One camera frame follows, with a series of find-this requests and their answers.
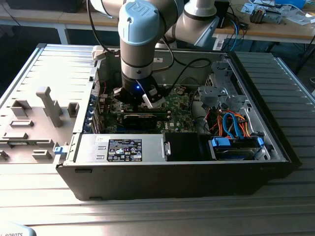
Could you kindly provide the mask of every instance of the white table leg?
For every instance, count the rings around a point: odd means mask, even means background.
[[[213,46],[214,51],[221,51],[224,40],[226,39],[227,34],[217,34],[215,44]]]
[[[65,25],[64,24],[58,24],[58,25],[56,25],[56,29],[58,31],[58,35],[59,35],[61,44],[71,44]]]

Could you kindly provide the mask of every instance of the electronic components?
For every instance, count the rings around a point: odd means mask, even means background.
[[[260,137],[243,140],[214,137],[209,141],[212,156],[218,161],[259,160],[264,153],[263,145],[264,141]]]
[[[281,13],[266,10],[262,6],[255,6],[250,15],[250,21],[255,24],[261,24],[262,22],[279,24],[281,20]]]
[[[93,94],[90,96],[83,130],[85,133],[91,134],[99,134],[101,132],[99,97]]]
[[[161,134],[165,132],[195,132],[194,118],[189,106],[189,94],[183,88],[176,87],[166,102],[154,109],[145,105],[136,108],[122,103],[113,95],[105,99],[105,133],[143,133]]]

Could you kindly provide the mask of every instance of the black cable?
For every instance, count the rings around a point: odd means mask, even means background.
[[[179,65],[183,65],[186,66],[187,64],[182,63],[181,61],[179,61],[177,58],[175,58],[175,61],[179,64]],[[198,65],[198,66],[194,66],[194,65],[190,65],[189,68],[195,68],[195,69],[200,69],[200,68],[205,68],[207,66],[209,66],[211,63],[207,63],[205,65]]]
[[[99,45],[102,46],[105,51],[107,51],[108,53],[115,54],[115,52],[113,52],[113,51],[109,50],[107,47],[105,47],[105,45],[102,43],[102,41],[99,39],[99,37],[97,35],[96,29],[94,27],[92,15],[91,15],[90,4],[91,4],[91,0],[87,0],[87,11],[88,11],[88,15],[89,15],[90,24],[91,24],[91,27],[92,27],[93,34],[94,34],[97,42],[99,43]]]
[[[180,85],[182,85],[183,81],[186,80],[186,79],[191,79],[191,80],[194,80],[196,82],[196,84],[198,84],[199,86],[201,86],[201,84],[193,77],[185,77],[183,78],[181,81],[180,81]]]
[[[235,34],[235,32],[236,32],[236,29],[234,28],[233,34],[231,35],[230,39],[229,39],[228,42],[225,44],[225,46],[221,49],[221,51],[223,51],[223,50],[227,47],[227,45],[229,45],[229,43],[230,43],[230,41],[231,41],[233,35]]]
[[[233,10],[233,8],[231,7],[231,5],[229,6],[229,8],[231,9],[232,14],[231,14],[231,13],[229,13],[229,12],[228,12],[228,14],[233,15],[233,17],[234,17],[234,21],[236,22],[236,24],[237,24],[237,25],[239,25],[240,20],[239,20],[239,19],[238,19],[238,17],[235,15],[234,10]]]
[[[160,69],[157,69],[157,70],[153,70],[152,73],[157,73],[157,72],[161,72],[161,71],[165,71],[165,70],[168,70],[169,68],[171,68],[173,65],[174,65],[174,53],[173,51],[171,50],[165,36],[162,37],[162,41],[163,43],[166,45],[167,49],[169,50],[170,54],[172,55],[172,63],[169,65],[169,66],[166,66],[166,67],[163,67],[163,68],[160,68]]]
[[[302,67],[304,66],[304,64],[307,62],[307,60],[309,59],[309,57],[313,54],[315,47],[314,47],[314,48],[311,50],[311,52],[306,56],[306,59],[303,59],[303,57],[305,56],[306,52],[308,51],[308,49],[310,48],[311,44],[313,43],[314,39],[315,39],[315,34],[314,34],[314,36],[313,36],[311,42],[308,44],[306,50],[305,50],[304,53],[302,54],[300,63],[298,63],[298,65],[297,65],[297,67],[296,67],[296,69],[295,69],[295,71],[294,71],[294,73],[295,73],[296,75],[300,72],[300,70],[302,69]]]
[[[300,48],[296,43],[293,43],[293,45],[294,45],[299,51],[304,52],[304,49]]]
[[[192,60],[191,62],[189,62],[184,68],[183,70],[180,72],[180,74],[178,75],[178,77],[176,78],[175,82],[173,83],[172,87],[169,89],[168,94],[169,95],[171,93],[171,91],[173,90],[173,88],[175,87],[176,83],[178,82],[178,80],[180,79],[181,75],[184,73],[184,71],[193,63],[197,62],[197,61],[207,61],[209,64],[211,64],[212,62],[208,59],[208,58],[198,58],[195,60]]]
[[[193,94],[193,96],[192,96],[192,100],[191,100],[191,103],[190,103],[190,113],[192,114],[192,105],[193,105],[193,101],[194,101],[194,98],[195,98],[195,96],[196,96],[196,94],[197,94],[197,92],[198,92],[198,90],[196,90],[195,91],[195,93]]]
[[[238,46],[240,46],[240,45],[241,45],[241,47],[242,47],[242,45],[243,45],[243,43],[244,43],[244,37],[245,37],[247,31],[244,31],[243,29],[242,29],[242,31],[243,31],[243,35],[242,35],[242,37],[239,39],[239,43],[235,45],[235,48],[238,47]]]
[[[210,130],[206,128],[207,124],[208,124],[208,123],[205,123],[205,124],[203,125],[203,127],[204,127],[209,133],[211,133]]]
[[[196,119],[200,119],[200,118],[205,118],[205,116],[200,116],[200,117],[196,117],[196,118],[194,118],[194,120],[196,120]]]
[[[309,54],[302,60],[301,62],[298,64],[298,66],[296,67],[295,70],[295,74],[297,75],[300,70],[303,68],[303,66],[305,65],[305,63],[308,61],[308,59],[313,55],[313,53],[315,52],[315,47],[312,48],[312,50],[309,52]]]
[[[3,3],[1,3],[1,5],[4,8],[4,10],[9,14],[9,16],[12,18],[12,20],[15,21],[18,24],[18,26],[21,26],[20,23],[6,10]]]
[[[304,51],[302,57],[305,55],[306,51],[310,48],[310,46],[311,46],[311,44],[313,43],[314,39],[315,39],[315,34],[314,34],[314,36],[313,36],[311,42],[308,44],[307,48],[305,49],[305,51]]]
[[[186,66],[187,64],[185,64],[185,63],[179,61],[179,60],[174,56],[174,54],[173,54],[173,52],[172,52],[172,50],[171,50],[171,48],[170,48],[170,46],[169,46],[169,43],[167,42],[167,39],[165,38],[165,36],[162,38],[162,41],[163,41],[163,43],[167,46],[168,50],[171,52],[172,58],[174,59],[174,61],[177,62],[179,65]],[[211,64],[211,63],[207,63],[207,64],[205,64],[205,65],[198,65],[198,66],[190,65],[189,67],[190,67],[190,68],[199,69],[199,68],[205,68],[205,67],[209,66],[210,64]]]

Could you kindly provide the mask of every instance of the cable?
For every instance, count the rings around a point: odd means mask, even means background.
[[[230,52],[231,52],[231,51],[235,48],[235,44],[236,44],[237,36],[238,36],[238,28],[237,28],[237,26],[236,26],[236,23],[235,23],[233,20],[230,19],[230,21],[234,24],[234,26],[235,26],[235,31],[236,31],[236,36],[235,36],[234,44],[233,44],[232,48],[230,49]]]
[[[238,17],[235,15],[233,8],[231,7],[231,5],[228,6],[228,7],[231,9],[232,14],[229,13],[229,12],[227,12],[227,13],[233,15],[235,22],[236,22],[237,24],[239,24],[239,23],[240,23],[240,20],[239,20]]]
[[[179,61],[177,58],[174,58],[175,61],[179,64],[179,65],[183,65],[183,66],[186,66],[187,64]],[[195,68],[195,69],[200,69],[200,68],[205,68],[207,66],[211,65],[211,62],[205,64],[205,65],[198,65],[198,66],[194,66],[194,65],[190,65],[189,68]]]
[[[303,68],[303,66],[305,65],[305,63],[308,61],[308,59],[313,55],[313,53],[315,52],[315,47],[313,47],[311,49],[311,51],[308,53],[308,55],[303,59],[301,59],[300,63],[298,64],[298,66],[296,67],[295,70],[295,74],[297,75],[300,70]]]
[[[245,35],[246,35],[247,31],[244,31],[243,29],[241,29],[241,30],[242,30],[242,32],[243,32],[243,36],[238,40],[239,43],[238,43],[235,47],[238,47],[238,46],[241,45],[240,48],[242,48],[242,45],[243,45],[243,43],[244,43]]]
[[[216,123],[214,126],[212,126],[212,128],[209,130],[213,130],[217,125],[218,125],[218,123]]]
[[[187,64],[185,64],[185,63],[179,61],[179,60],[174,56],[174,53],[172,52],[172,50],[171,50],[171,48],[170,48],[170,46],[169,46],[169,43],[167,42],[167,39],[166,39],[165,36],[162,38],[162,41],[163,41],[163,43],[167,46],[167,48],[168,48],[168,50],[170,51],[170,53],[172,54],[172,59],[173,59],[175,62],[177,62],[179,65],[186,66]],[[198,66],[189,65],[189,68],[198,69],[198,68],[207,67],[207,66],[209,66],[209,65],[211,65],[211,62],[210,62],[210,63],[207,63],[207,64],[205,64],[205,65],[198,65]]]
[[[209,62],[209,64],[211,64],[212,62],[207,59],[207,58],[198,58],[198,59],[195,59],[195,60],[192,60],[191,62],[189,62],[185,67],[184,69],[180,72],[180,74],[178,75],[178,77],[176,78],[175,82],[173,83],[172,87],[169,89],[167,95],[169,95],[171,93],[171,91],[173,90],[173,88],[175,87],[176,83],[178,82],[178,80],[180,79],[181,75],[185,72],[185,70],[193,63],[197,62],[197,61],[201,61],[201,60],[204,60],[204,61],[207,61]]]
[[[251,135],[250,135],[250,133],[248,132],[247,122],[245,123],[245,127],[246,127],[246,132],[247,132],[247,135],[248,135],[248,137],[250,137]]]
[[[315,39],[315,34],[314,34],[314,36],[313,36],[311,42],[310,42],[309,45],[307,46],[305,52],[302,54],[300,63],[298,63],[298,65],[297,65],[297,67],[296,67],[296,69],[295,69],[295,71],[294,71],[294,73],[295,73],[296,75],[300,72],[300,70],[302,69],[302,67],[304,66],[304,64],[307,62],[307,60],[309,59],[309,57],[313,54],[315,47],[312,48],[312,50],[311,50],[310,53],[306,56],[306,58],[303,59],[303,57],[305,56],[306,52],[308,51],[308,49],[310,48],[311,44],[313,43],[314,39]]]
[[[296,43],[293,43],[293,45],[294,45],[299,51],[304,52],[304,49],[300,48]]]
[[[157,70],[153,70],[152,73],[157,73],[157,72],[168,70],[169,68],[171,68],[174,65],[174,61],[175,61],[174,53],[171,50],[169,44],[167,43],[167,40],[166,40],[165,36],[163,36],[162,41],[166,45],[166,47],[169,50],[170,54],[172,55],[172,63],[169,66],[166,66],[166,67],[163,67],[163,68],[160,68],[160,69],[157,69]]]
[[[183,81],[186,80],[186,79],[191,79],[191,80],[195,81],[196,84],[198,84],[199,86],[202,86],[202,85],[201,85],[195,78],[193,78],[193,77],[185,77],[185,78],[183,78],[183,79],[180,81],[179,84],[182,85]]]
[[[241,129],[243,131],[244,137],[246,137],[246,133],[245,133],[244,127],[241,124],[239,124],[239,125],[240,125],[240,127],[241,127]]]
[[[106,92],[106,81],[104,81],[104,92],[103,92],[103,94],[105,94],[105,92]]]
[[[196,124],[199,124],[199,125],[203,128],[203,131],[205,131],[205,133],[206,133],[206,132],[209,132],[209,133],[210,133],[210,131],[205,127],[205,126],[207,125],[207,123],[205,123],[204,125],[202,125],[202,124],[200,124],[200,123],[196,123]]]
[[[225,44],[225,46],[221,49],[221,51],[223,51],[223,50],[229,45],[229,43],[230,43],[230,41],[231,41],[231,39],[232,39],[232,37],[233,37],[234,34],[235,34],[235,29],[234,29],[234,32],[233,32],[233,34],[231,35],[230,39],[229,39],[228,42]]]
[[[224,115],[224,117],[223,117],[223,129],[224,129],[224,131],[231,137],[231,138],[233,138],[234,139],[234,137],[233,137],[233,135],[227,130],[227,128],[226,128],[226,119],[227,119],[227,117],[228,116],[232,116],[232,118],[233,118],[233,122],[234,122],[234,129],[235,129],[235,133],[236,133],[236,136],[238,136],[240,139],[243,139],[244,137],[243,137],[243,135],[242,135],[242,133],[240,132],[240,130],[238,129],[238,121],[237,121],[237,115],[234,115],[234,114],[232,114],[232,113],[226,113],[225,115]]]
[[[6,10],[3,3],[1,3],[1,5],[4,8],[4,10],[9,14],[9,16],[12,18],[12,20],[15,21],[18,24],[18,26],[21,26],[20,23]]]
[[[217,120],[218,120],[218,127],[219,127],[219,136],[223,135],[223,127],[222,127],[222,117],[218,114]]]
[[[227,116],[230,116],[230,115],[233,115],[233,114],[231,114],[231,113],[226,113],[226,114],[224,115],[224,117],[223,117],[223,129],[224,129],[224,131],[225,131],[232,139],[234,139],[233,134],[231,134],[231,133],[228,131],[228,129],[226,128],[226,126],[225,126],[226,118],[227,118]]]
[[[193,94],[191,103],[190,103],[190,105],[189,105],[189,106],[190,106],[190,113],[191,113],[191,114],[192,114],[192,104],[193,104],[193,101],[194,101],[194,98],[195,98],[197,92],[198,92],[198,90],[196,90],[195,93]]]
[[[102,43],[102,41],[99,39],[99,37],[97,35],[96,29],[94,27],[92,15],[91,15],[90,4],[91,4],[91,0],[87,0],[87,11],[88,11],[88,15],[89,15],[90,24],[91,24],[91,27],[92,27],[93,34],[94,34],[97,42],[99,43],[99,45],[102,46],[105,51],[107,51],[108,53],[111,53],[111,54],[115,54],[115,52],[113,52],[113,51],[109,50],[107,47],[105,47],[105,45]]]
[[[196,120],[196,119],[200,119],[200,118],[205,118],[205,117],[203,117],[203,116],[199,116],[199,117],[197,117],[197,118],[194,118],[194,120]]]

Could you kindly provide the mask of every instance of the open computer chassis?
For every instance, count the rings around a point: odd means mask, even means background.
[[[193,57],[202,56],[217,61],[203,72],[189,69],[185,76],[206,84],[179,83],[173,95],[182,98],[171,96],[157,111],[143,105],[131,109],[113,101],[112,81],[117,76],[113,68],[119,68],[119,62],[110,57],[98,61],[90,89],[93,91],[94,82],[104,78],[106,93],[99,89],[89,97],[86,109],[78,114],[69,150],[56,155],[66,155],[57,171],[78,199],[251,194],[301,165],[287,130],[272,111],[272,97],[264,96],[277,89],[284,92],[280,84],[273,83],[273,88],[264,85],[271,79],[282,79],[285,87],[300,90],[300,83],[291,83],[292,74],[284,63],[271,54],[193,53]],[[167,63],[167,52],[156,52],[156,57]],[[268,78],[264,76],[266,70],[270,70]],[[157,82],[168,86],[176,73],[158,75]],[[234,139],[219,125],[213,128],[216,118],[219,116],[222,124],[226,113],[233,119],[236,116],[239,123],[241,135],[235,131]],[[230,130],[236,130],[231,118],[225,122]]]

